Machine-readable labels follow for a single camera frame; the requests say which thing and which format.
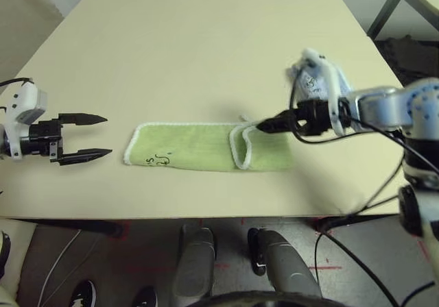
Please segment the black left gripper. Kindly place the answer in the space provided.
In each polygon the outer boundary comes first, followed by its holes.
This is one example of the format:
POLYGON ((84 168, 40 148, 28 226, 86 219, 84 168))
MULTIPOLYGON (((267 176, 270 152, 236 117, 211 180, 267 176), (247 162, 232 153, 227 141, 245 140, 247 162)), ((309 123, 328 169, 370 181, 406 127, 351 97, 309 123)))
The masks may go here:
POLYGON ((28 135, 20 139, 21 153, 48 157, 50 162, 61 166, 90 162, 111 153, 111 149, 81 149, 75 153, 64 154, 62 146, 62 125, 94 125, 107 122, 108 119, 85 113, 59 114, 57 119, 39 121, 29 126, 28 135))

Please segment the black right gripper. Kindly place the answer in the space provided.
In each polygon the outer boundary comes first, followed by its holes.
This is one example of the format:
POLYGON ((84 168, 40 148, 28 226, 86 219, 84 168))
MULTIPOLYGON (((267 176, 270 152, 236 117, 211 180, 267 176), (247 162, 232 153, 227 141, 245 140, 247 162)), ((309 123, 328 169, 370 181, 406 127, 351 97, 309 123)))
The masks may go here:
POLYGON ((299 101, 291 110, 262 120, 257 129, 266 134, 293 132, 301 136, 319 136, 332 128, 328 101, 309 99, 299 101))

